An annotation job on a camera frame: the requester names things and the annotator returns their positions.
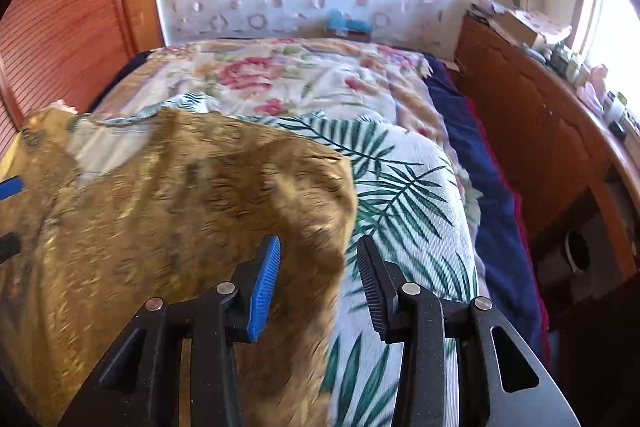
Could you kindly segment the floral quilt bedspread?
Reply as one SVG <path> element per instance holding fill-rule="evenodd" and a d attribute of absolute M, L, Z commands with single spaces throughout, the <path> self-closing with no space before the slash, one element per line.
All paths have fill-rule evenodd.
<path fill-rule="evenodd" d="M 385 121 L 423 135 L 446 153 L 471 225 L 480 191 L 460 165 L 426 82 L 439 62 L 384 44 L 332 38 L 217 39 L 165 46 L 136 56 L 95 112 L 128 117 L 153 104 L 201 93 L 224 115 L 286 117 L 321 113 L 338 121 Z"/>

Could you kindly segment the long wooden sideboard cabinet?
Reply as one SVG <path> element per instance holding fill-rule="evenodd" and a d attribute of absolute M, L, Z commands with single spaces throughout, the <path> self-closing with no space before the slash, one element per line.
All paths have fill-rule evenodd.
<path fill-rule="evenodd" d="M 575 91 L 488 25 L 465 16 L 454 61 L 510 187 L 535 259 L 581 231 L 601 297 L 639 270 L 639 170 Z"/>

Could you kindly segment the navy blue bed sheet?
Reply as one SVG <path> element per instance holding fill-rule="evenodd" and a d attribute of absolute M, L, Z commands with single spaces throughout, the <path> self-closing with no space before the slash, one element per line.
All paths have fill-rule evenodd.
<path fill-rule="evenodd" d="M 488 294 L 543 362 L 549 361 L 548 313 L 542 303 L 521 219 L 521 199 L 506 183 L 474 105 L 454 87 L 446 65 L 425 54 L 432 73 L 423 79 L 449 143 L 480 191 L 475 249 L 484 263 Z"/>

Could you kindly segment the cardboard box on sideboard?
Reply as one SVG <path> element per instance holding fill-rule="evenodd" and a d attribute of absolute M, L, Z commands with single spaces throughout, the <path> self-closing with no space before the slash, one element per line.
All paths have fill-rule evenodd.
<path fill-rule="evenodd" d="M 492 21 L 517 44 L 530 48 L 544 44 L 555 46 L 572 32 L 572 26 L 557 23 L 538 11 L 507 10 L 495 15 Z"/>

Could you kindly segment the golden patterned scarf cloth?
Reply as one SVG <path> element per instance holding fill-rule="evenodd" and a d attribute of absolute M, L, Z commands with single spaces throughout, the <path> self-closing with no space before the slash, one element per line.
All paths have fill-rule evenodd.
<path fill-rule="evenodd" d="M 1 230 L 1 367 L 53 426 L 146 299 L 193 298 L 230 277 L 267 234 L 281 268 L 265 332 L 238 352 L 250 426 L 323 426 L 321 382 L 357 196 L 349 160 L 293 132 L 165 108 L 122 165 L 88 178 L 91 124 L 32 117 L 10 171 Z"/>

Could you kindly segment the wood-framed bright window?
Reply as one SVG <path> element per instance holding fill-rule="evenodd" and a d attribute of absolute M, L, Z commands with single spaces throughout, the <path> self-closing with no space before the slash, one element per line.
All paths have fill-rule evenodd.
<path fill-rule="evenodd" d="M 606 89 L 639 117 L 639 17 L 630 0 L 576 0 L 572 49 L 589 69 L 606 68 Z"/>

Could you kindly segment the orange wooden wardrobe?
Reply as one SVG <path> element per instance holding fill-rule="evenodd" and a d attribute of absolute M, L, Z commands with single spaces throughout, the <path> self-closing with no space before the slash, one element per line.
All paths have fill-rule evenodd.
<path fill-rule="evenodd" d="M 1 17 L 1 146 L 32 110 L 95 109 L 136 55 L 163 43 L 156 0 L 11 0 Z"/>

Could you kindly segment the palm leaf print blanket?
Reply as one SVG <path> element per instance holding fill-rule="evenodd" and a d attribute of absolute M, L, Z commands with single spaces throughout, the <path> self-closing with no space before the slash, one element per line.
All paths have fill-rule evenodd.
<path fill-rule="evenodd" d="M 372 329 L 356 247 L 360 237 L 369 235 L 382 257 L 395 262 L 406 279 L 439 297 L 468 301 L 477 295 L 473 225 L 445 152 L 432 140 L 385 121 L 334 121 L 321 113 L 224 115 L 208 109 L 201 93 L 189 93 L 128 117 L 92 124 L 90 141 L 77 152 L 88 178 L 96 179 L 140 150 L 148 139 L 148 122 L 165 108 L 293 132 L 349 160 L 357 207 L 321 382 L 329 395 L 329 419 L 323 426 L 388 425 L 400 351 L 385 347 Z"/>

